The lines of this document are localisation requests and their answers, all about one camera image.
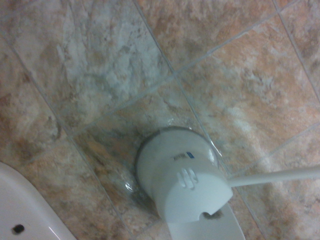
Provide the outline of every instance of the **tile joint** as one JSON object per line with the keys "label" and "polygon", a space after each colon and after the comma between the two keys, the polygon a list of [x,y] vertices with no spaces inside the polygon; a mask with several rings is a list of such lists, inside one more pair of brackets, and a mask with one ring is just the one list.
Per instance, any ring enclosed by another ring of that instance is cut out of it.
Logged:
{"label": "tile joint", "polygon": [[[29,78],[31,79],[33,85],[36,87],[36,89],[38,90],[39,94],[41,95],[41,97],[43,98],[43,100],[45,101],[45,103],[48,105],[48,107],[50,108],[52,114],[54,115],[54,117],[56,118],[56,121],[61,125],[61,127],[63,128],[63,130],[65,131],[67,137],[66,139],[68,139],[76,148],[76,150],[78,151],[78,153],[80,154],[80,156],[82,157],[83,161],[86,163],[88,169],[90,170],[90,172],[93,174],[93,176],[95,177],[95,179],[97,180],[99,187],[102,188],[105,196],[107,197],[107,199],[109,200],[111,206],[113,207],[114,211],[116,212],[117,216],[120,218],[120,220],[122,221],[124,227],[126,228],[126,230],[129,232],[131,237],[134,237],[133,233],[130,231],[129,227],[126,225],[125,221],[123,220],[122,216],[120,215],[120,213],[118,212],[118,210],[116,209],[114,203],[112,202],[111,198],[109,197],[106,189],[103,187],[103,185],[101,184],[98,176],[96,175],[96,173],[94,172],[94,170],[92,169],[90,163],[88,162],[86,156],[82,153],[82,151],[79,149],[78,145],[76,144],[76,142],[74,141],[74,139],[72,138],[71,133],[68,131],[68,129],[66,128],[66,126],[64,124],[62,124],[62,121],[59,118],[59,115],[55,112],[54,108],[51,106],[51,104],[49,103],[49,101],[47,100],[47,98],[45,97],[44,93],[42,92],[41,88],[38,86],[38,84],[36,83],[32,73],[30,71],[28,71],[27,67],[25,66],[25,64],[23,63],[22,59],[20,58],[19,54],[16,52],[15,48],[10,44],[10,42],[8,41],[8,39],[6,38],[5,34],[2,32],[2,30],[0,29],[0,36],[3,37],[3,39],[5,40],[6,44],[8,45],[8,47],[10,48],[10,50],[13,52],[13,54],[15,55],[15,57],[17,58],[17,60],[19,61],[19,63],[21,64],[23,70],[28,74]],[[39,159],[40,156],[43,156],[45,153],[48,153],[49,151],[52,151],[54,148],[56,148],[57,146],[59,146],[60,144],[64,143],[64,140],[61,141],[60,143],[57,143],[55,146],[52,146],[50,149],[46,149],[45,151],[43,151],[42,153],[36,155],[35,157],[33,157],[31,160],[29,160],[28,162],[34,162],[37,159]]]}
{"label": "tile joint", "polygon": [[303,57],[302,57],[302,55],[301,55],[301,53],[300,53],[300,51],[299,51],[298,45],[297,45],[297,43],[296,43],[293,35],[290,33],[290,31],[289,31],[289,29],[288,29],[288,26],[287,26],[287,24],[286,24],[286,22],[285,22],[285,20],[284,20],[284,18],[283,18],[283,16],[282,16],[282,14],[281,14],[281,12],[283,11],[283,9],[285,9],[286,7],[290,7],[290,6],[292,6],[293,4],[296,4],[296,3],[300,2],[301,0],[293,1],[293,2],[291,2],[290,4],[288,4],[289,6],[285,6],[285,7],[283,7],[283,8],[279,8],[279,7],[278,7],[276,0],[272,0],[272,1],[273,1],[274,6],[275,6],[275,9],[276,9],[276,11],[277,11],[277,14],[278,14],[278,16],[280,17],[280,20],[281,20],[282,25],[283,25],[283,27],[284,27],[284,29],[285,29],[285,32],[286,32],[287,36],[288,36],[289,39],[290,39],[291,45],[292,45],[292,47],[293,47],[293,49],[294,49],[294,51],[295,51],[295,53],[296,53],[296,55],[297,55],[297,57],[298,57],[298,59],[299,59],[299,62],[300,62],[301,65],[302,65],[302,68],[303,68],[303,70],[304,70],[304,72],[305,72],[305,75],[306,75],[306,77],[308,78],[308,81],[309,81],[309,83],[310,83],[311,86],[312,86],[312,89],[313,89],[313,91],[314,91],[314,94],[316,95],[316,97],[317,97],[317,99],[318,99],[318,101],[319,101],[319,103],[320,103],[320,93],[317,91],[317,89],[316,89],[313,81],[311,80],[311,74],[310,74],[310,72],[309,72],[309,70],[308,70],[308,68],[307,68],[307,66],[306,66],[306,63],[305,63],[305,61],[304,61],[304,59],[303,59]]}

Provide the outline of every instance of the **white plastic holder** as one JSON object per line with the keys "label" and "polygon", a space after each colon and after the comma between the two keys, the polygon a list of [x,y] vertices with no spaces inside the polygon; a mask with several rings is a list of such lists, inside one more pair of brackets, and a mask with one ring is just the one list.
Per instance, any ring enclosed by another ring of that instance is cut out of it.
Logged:
{"label": "white plastic holder", "polygon": [[140,148],[136,171],[140,185],[167,223],[190,223],[214,214],[233,196],[217,167],[211,144],[185,128],[168,128]]}

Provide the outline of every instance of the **grout line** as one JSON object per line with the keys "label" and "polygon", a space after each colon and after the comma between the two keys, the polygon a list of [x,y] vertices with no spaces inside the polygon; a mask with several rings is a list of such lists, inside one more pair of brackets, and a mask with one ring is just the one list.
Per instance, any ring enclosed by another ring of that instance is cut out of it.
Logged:
{"label": "grout line", "polygon": [[274,6],[275,6],[275,9],[279,9],[279,11],[281,12],[282,10],[286,9],[286,8],[289,8],[290,6],[292,6],[293,4],[297,3],[297,2],[300,2],[301,0],[293,0],[291,2],[289,2],[287,5],[283,6],[283,7],[279,7],[278,4],[275,5],[275,2],[273,2]]}
{"label": "grout line", "polygon": [[[103,187],[103,185],[101,184],[98,176],[96,175],[96,173],[94,172],[94,170],[91,168],[91,165],[89,164],[89,162],[87,161],[86,156],[82,153],[82,151],[79,149],[78,145],[75,143],[74,139],[71,137],[70,132],[67,130],[67,128],[61,124],[61,121],[59,119],[59,116],[57,115],[57,113],[55,112],[55,110],[53,109],[53,107],[51,106],[51,104],[49,103],[49,101],[47,101],[47,99],[45,98],[44,93],[42,92],[42,90],[40,89],[40,87],[37,85],[36,81],[34,80],[32,73],[28,71],[27,67],[24,65],[23,61],[21,60],[20,56],[18,55],[18,53],[16,52],[16,50],[13,48],[13,46],[11,46],[11,44],[9,44],[7,38],[5,36],[3,36],[2,31],[0,30],[0,35],[2,35],[3,39],[6,41],[8,47],[11,49],[11,51],[15,54],[15,56],[17,57],[18,61],[20,62],[22,68],[26,71],[26,73],[29,75],[31,81],[33,82],[33,84],[35,85],[35,87],[37,88],[38,92],[40,93],[41,97],[44,99],[44,101],[46,102],[46,104],[48,105],[48,107],[50,108],[50,110],[52,111],[52,114],[54,115],[54,117],[56,118],[56,121],[61,125],[61,127],[63,128],[63,130],[65,131],[67,138],[69,139],[69,141],[72,142],[72,144],[75,146],[76,150],[79,152],[79,154],[81,155],[81,157],[83,158],[84,162],[86,163],[86,165],[88,166],[89,170],[91,171],[91,173],[94,175],[95,179],[98,181],[99,186],[102,188],[102,190],[104,191],[107,199],[110,201],[110,204],[112,205],[113,209],[115,210],[116,214],[118,215],[118,217],[120,218],[120,220],[122,221],[124,227],[126,228],[126,230],[129,232],[129,234],[134,237],[133,233],[130,231],[130,229],[128,228],[128,226],[126,225],[125,221],[123,220],[123,218],[121,217],[120,213],[118,212],[118,210],[116,209],[115,205],[113,204],[113,202],[111,201],[106,189]],[[45,150],[42,154],[45,154],[49,151],[50,149]]]}
{"label": "grout line", "polygon": [[308,128],[306,128],[305,130],[299,132],[298,134],[292,136],[291,138],[289,138],[287,141],[285,141],[283,144],[277,146],[274,150],[272,150],[271,152],[269,152],[267,155],[261,157],[260,159],[258,159],[257,161],[250,163],[249,165],[247,165],[246,167],[244,167],[243,169],[234,172],[231,174],[230,178],[233,178],[235,176],[238,175],[243,175],[248,169],[254,167],[255,165],[259,164],[260,162],[262,162],[263,160],[272,157],[272,155],[274,155],[275,153],[277,153],[280,149],[282,149],[283,147],[285,147],[286,145],[292,143],[295,139],[307,134],[309,131],[315,129],[316,127],[318,127],[320,125],[320,122],[314,123],[313,125],[309,126]]}
{"label": "grout line", "polygon": [[65,131],[65,133],[67,135],[68,134],[68,130],[66,128],[66,126],[64,125],[64,122],[60,120],[58,114],[56,113],[56,111],[54,110],[54,108],[52,107],[52,105],[49,103],[49,101],[47,100],[45,94],[43,93],[43,91],[41,90],[41,88],[39,87],[39,85],[37,84],[37,82],[35,81],[32,73],[27,69],[27,67],[25,66],[24,62],[22,61],[22,59],[20,58],[19,54],[17,53],[17,51],[15,50],[15,48],[10,44],[10,42],[8,41],[6,35],[3,33],[2,30],[0,30],[0,36],[3,37],[3,39],[5,40],[6,44],[8,45],[9,49],[13,52],[13,54],[15,55],[15,57],[17,58],[17,60],[19,61],[19,63],[21,64],[23,70],[28,74],[28,77],[31,79],[33,85],[35,86],[35,88],[38,90],[38,92],[40,93],[42,99],[45,101],[45,103],[48,105],[49,109],[51,110],[52,114],[54,115],[56,121],[58,124],[61,125],[62,129]]}
{"label": "grout line", "polygon": [[[212,147],[215,149],[216,154],[217,154],[217,155],[220,155],[220,156],[222,157],[222,154],[221,154],[220,151],[217,149],[217,147],[215,146],[214,142],[211,140],[209,133],[207,132],[204,124],[202,123],[202,121],[200,120],[200,117],[199,117],[198,113],[196,112],[194,106],[192,105],[191,100],[189,99],[186,91],[184,90],[184,87],[182,86],[181,81],[180,81],[178,78],[175,78],[175,79],[176,79],[176,81],[177,81],[177,83],[178,83],[178,85],[179,85],[179,87],[180,87],[180,90],[181,90],[181,92],[183,93],[186,101],[188,102],[188,104],[189,104],[189,106],[190,106],[190,108],[191,108],[191,110],[192,110],[192,112],[193,112],[196,120],[198,121],[198,123],[199,123],[199,125],[200,125],[200,127],[201,127],[201,129],[202,129],[202,131],[203,131],[203,133],[204,133],[204,135],[206,136],[207,140],[209,140],[209,142],[211,143]],[[219,158],[218,158],[218,159],[217,159],[218,168],[219,168],[219,166],[220,166],[220,162],[221,162],[221,161],[220,161]]]}
{"label": "grout line", "polygon": [[304,72],[305,72],[305,74],[306,74],[306,76],[307,76],[307,78],[308,78],[308,80],[309,80],[309,83],[311,84],[311,86],[312,86],[312,88],[313,88],[313,91],[314,91],[314,93],[315,93],[318,101],[320,102],[320,93],[317,92],[314,83],[311,81],[310,72],[309,72],[309,70],[308,70],[308,68],[307,68],[307,66],[306,66],[306,64],[305,64],[305,61],[304,61],[304,59],[303,59],[303,57],[302,57],[302,55],[301,55],[301,53],[300,53],[300,51],[299,51],[299,48],[298,48],[298,46],[297,46],[297,43],[296,43],[294,37],[292,36],[292,34],[290,33],[290,31],[289,31],[289,29],[288,29],[288,27],[287,27],[287,24],[286,24],[286,22],[285,22],[285,20],[284,20],[284,18],[283,18],[283,16],[282,16],[282,14],[281,14],[282,9],[279,9],[276,0],[272,0],[272,1],[273,1],[273,4],[275,5],[276,11],[277,11],[280,19],[281,19],[282,25],[284,26],[284,29],[285,29],[285,31],[286,31],[286,34],[287,34],[287,36],[288,36],[289,39],[290,39],[290,42],[291,42],[291,44],[292,44],[292,46],[293,46],[293,49],[294,49],[294,51],[295,51],[295,53],[296,53],[296,55],[297,55],[297,57],[298,57],[301,65],[302,65],[302,67],[303,67],[303,70],[304,70]]}
{"label": "grout line", "polygon": [[91,164],[89,163],[89,161],[87,160],[86,155],[83,153],[83,151],[79,148],[78,144],[75,142],[75,140],[73,139],[73,137],[68,136],[68,139],[70,142],[72,142],[72,144],[74,145],[74,147],[76,148],[76,150],[79,152],[79,154],[81,155],[83,161],[86,163],[87,167],[89,168],[89,170],[91,171],[91,173],[94,175],[95,179],[97,180],[99,187],[102,189],[102,191],[104,192],[104,194],[106,195],[107,199],[109,200],[111,206],[113,207],[115,213],[117,214],[117,216],[120,218],[120,220],[122,221],[125,229],[129,232],[130,236],[132,238],[134,238],[134,234],[131,232],[131,230],[129,229],[129,227],[127,226],[127,224],[125,223],[125,221],[123,220],[121,214],[118,212],[116,206],[114,205],[114,203],[112,202],[111,198],[109,197],[106,189],[104,188],[104,186],[102,185],[102,183],[100,182],[98,176],[96,175],[94,169],[92,168]]}
{"label": "grout line", "polygon": [[208,57],[209,55],[211,55],[213,52],[215,52],[216,50],[220,49],[221,47],[223,47],[224,45],[230,43],[231,41],[241,37],[241,35],[245,34],[246,32],[250,31],[251,29],[253,29],[254,27],[258,26],[259,24],[263,23],[264,21],[269,20],[270,18],[272,18],[273,16],[277,15],[277,12],[275,11],[274,13],[270,14],[269,16],[261,19],[260,21],[257,21],[256,23],[252,24],[251,26],[248,26],[245,30],[241,31],[240,33],[238,33],[237,35],[229,38],[228,40],[224,41],[223,43],[221,43],[220,45],[215,46],[214,48],[210,49],[209,51],[206,52],[206,54],[198,57],[197,59],[191,61],[190,63],[188,63],[185,66],[182,66],[181,68],[179,68],[176,71],[176,74],[181,73],[182,71],[185,71],[187,69],[189,69],[190,67],[194,66],[195,64],[199,63],[201,60],[205,59],[206,57]]}
{"label": "grout line", "polygon": [[153,38],[153,41],[155,42],[156,46],[158,47],[159,51],[161,52],[161,55],[162,57],[164,58],[164,60],[166,61],[167,65],[169,66],[170,70],[171,70],[171,73],[173,74],[175,72],[174,68],[172,67],[170,61],[168,60],[167,56],[165,55],[165,53],[162,51],[161,47],[160,47],[160,44],[158,43],[157,39],[156,39],[156,36],[154,35],[151,27],[149,26],[148,24],[148,21],[144,15],[144,13],[142,12],[141,8],[140,8],[140,5],[137,3],[137,0],[132,0],[133,1],[133,4],[135,5],[137,11],[139,12],[146,28],[148,29],[149,33],[151,34],[151,37]]}
{"label": "grout line", "polygon": [[260,227],[260,224],[258,223],[258,218],[256,217],[256,215],[253,213],[253,211],[252,211],[251,208],[249,207],[249,204],[247,203],[247,200],[243,197],[243,193],[241,193],[242,190],[240,190],[240,187],[236,187],[236,190],[238,191],[238,193],[239,193],[242,201],[244,202],[246,208],[249,210],[249,213],[251,214],[251,216],[252,216],[255,224],[257,225],[257,227],[258,227],[261,235],[264,237],[265,240],[268,239],[268,238],[266,237],[267,234],[265,234],[265,231],[262,230],[262,228]]}
{"label": "grout line", "polygon": [[86,126],[82,127],[79,130],[76,130],[72,133],[70,133],[71,137],[74,137],[80,133],[82,133],[84,130],[90,128],[91,126],[95,125],[96,123],[98,123],[99,121],[101,121],[103,118],[110,116],[112,114],[114,114],[115,112],[122,110],[126,107],[129,107],[131,105],[133,105],[135,102],[137,102],[138,100],[142,99],[143,97],[145,97],[147,94],[153,93],[154,91],[156,91],[158,89],[158,87],[160,87],[163,84],[169,83],[174,79],[173,75],[167,76],[164,79],[160,80],[159,82],[157,82],[156,84],[150,86],[149,88],[147,88],[145,91],[139,93],[137,96],[131,98],[130,100],[121,103],[120,105],[118,105],[117,107],[115,107],[114,109],[108,111],[107,113],[103,114],[102,116],[98,117],[96,120],[90,122],[89,124],[87,124]]}

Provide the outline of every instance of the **tile floor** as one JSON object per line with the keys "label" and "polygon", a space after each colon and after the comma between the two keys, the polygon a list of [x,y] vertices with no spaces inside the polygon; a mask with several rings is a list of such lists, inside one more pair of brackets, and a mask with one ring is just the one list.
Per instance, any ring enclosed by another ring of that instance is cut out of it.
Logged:
{"label": "tile floor", "polygon": [[[192,128],[226,176],[320,163],[318,0],[0,0],[0,161],[78,240],[170,240],[134,177]],[[317,240],[320,181],[233,189],[247,240]]]}

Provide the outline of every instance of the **bathroom floor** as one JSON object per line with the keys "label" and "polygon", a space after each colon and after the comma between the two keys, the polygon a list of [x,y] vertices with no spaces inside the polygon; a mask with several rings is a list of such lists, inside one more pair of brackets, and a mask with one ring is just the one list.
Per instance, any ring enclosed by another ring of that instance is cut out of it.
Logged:
{"label": "bathroom floor", "polygon": [[[134,178],[191,128],[243,176],[320,163],[317,0],[0,0],[0,161],[78,240],[170,240]],[[234,188],[247,240],[315,240],[320,180]]]}

